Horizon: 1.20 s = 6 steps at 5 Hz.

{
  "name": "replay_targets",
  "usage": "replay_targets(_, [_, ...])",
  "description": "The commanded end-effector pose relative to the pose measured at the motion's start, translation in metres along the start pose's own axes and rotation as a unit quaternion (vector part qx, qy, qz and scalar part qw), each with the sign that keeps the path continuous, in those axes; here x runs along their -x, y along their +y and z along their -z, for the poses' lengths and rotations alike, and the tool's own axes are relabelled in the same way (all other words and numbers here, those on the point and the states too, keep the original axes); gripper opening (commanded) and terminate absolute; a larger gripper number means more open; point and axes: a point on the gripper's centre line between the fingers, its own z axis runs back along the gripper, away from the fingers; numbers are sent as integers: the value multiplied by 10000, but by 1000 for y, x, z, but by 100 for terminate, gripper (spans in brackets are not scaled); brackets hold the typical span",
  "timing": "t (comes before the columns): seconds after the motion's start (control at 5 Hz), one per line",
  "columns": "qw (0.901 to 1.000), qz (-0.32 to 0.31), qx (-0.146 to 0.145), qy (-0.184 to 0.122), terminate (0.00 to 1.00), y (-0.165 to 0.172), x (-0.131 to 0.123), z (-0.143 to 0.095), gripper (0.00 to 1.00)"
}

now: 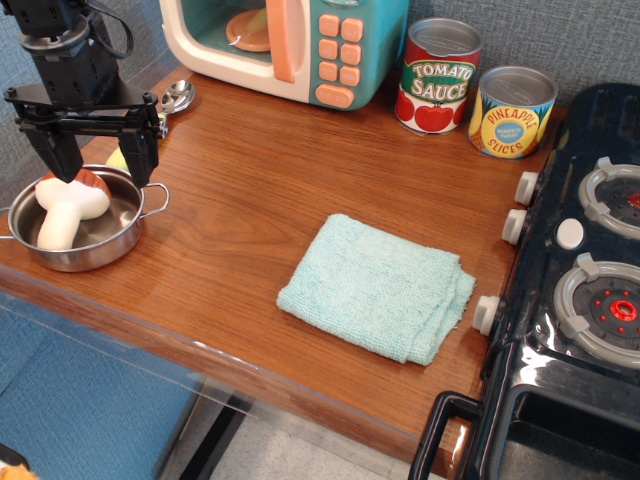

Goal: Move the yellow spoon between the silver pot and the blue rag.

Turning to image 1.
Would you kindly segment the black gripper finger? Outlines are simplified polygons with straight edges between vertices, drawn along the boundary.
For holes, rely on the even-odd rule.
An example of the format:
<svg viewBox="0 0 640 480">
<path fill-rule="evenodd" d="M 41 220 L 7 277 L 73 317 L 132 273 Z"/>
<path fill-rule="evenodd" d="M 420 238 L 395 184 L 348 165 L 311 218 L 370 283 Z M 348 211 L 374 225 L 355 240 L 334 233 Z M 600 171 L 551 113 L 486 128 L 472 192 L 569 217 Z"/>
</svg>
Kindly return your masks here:
<svg viewBox="0 0 640 480">
<path fill-rule="evenodd" d="M 57 179 L 70 183 L 76 178 L 83 166 L 83 159 L 74 135 L 41 130 L 26 130 L 25 134 Z"/>
<path fill-rule="evenodd" d="M 134 185 L 146 186 L 159 164 L 155 134 L 146 129 L 127 129 L 118 135 L 118 143 Z"/>
</svg>

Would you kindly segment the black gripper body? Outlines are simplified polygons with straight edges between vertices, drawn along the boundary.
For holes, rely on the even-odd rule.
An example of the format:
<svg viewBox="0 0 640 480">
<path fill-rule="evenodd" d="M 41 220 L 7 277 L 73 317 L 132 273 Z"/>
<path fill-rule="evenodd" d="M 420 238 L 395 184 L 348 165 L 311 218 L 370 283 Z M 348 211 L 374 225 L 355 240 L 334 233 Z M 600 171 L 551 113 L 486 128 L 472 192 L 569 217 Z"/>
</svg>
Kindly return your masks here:
<svg viewBox="0 0 640 480">
<path fill-rule="evenodd" d="M 116 57 L 97 43 L 26 44 L 39 81 L 6 89 L 4 99 L 30 139 L 79 135 L 159 139 L 157 97 L 120 78 Z"/>
</svg>

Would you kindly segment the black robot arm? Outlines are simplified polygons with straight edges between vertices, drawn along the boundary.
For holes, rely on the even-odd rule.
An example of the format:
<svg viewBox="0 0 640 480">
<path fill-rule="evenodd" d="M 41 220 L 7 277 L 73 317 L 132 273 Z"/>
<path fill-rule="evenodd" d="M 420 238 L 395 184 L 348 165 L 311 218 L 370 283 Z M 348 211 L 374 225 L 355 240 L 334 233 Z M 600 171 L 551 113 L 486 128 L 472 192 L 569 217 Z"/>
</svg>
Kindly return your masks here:
<svg viewBox="0 0 640 480">
<path fill-rule="evenodd" d="M 5 1 L 21 47 L 40 75 L 37 84 L 10 87 L 6 102 L 16 123 L 50 172 L 69 183 L 83 165 L 80 136 L 115 137 L 133 183 L 144 187 L 159 164 L 158 141 L 166 132 L 155 94 L 127 84 L 119 60 L 130 55 L 111 44 L 98 1 Z"/>
</svg>

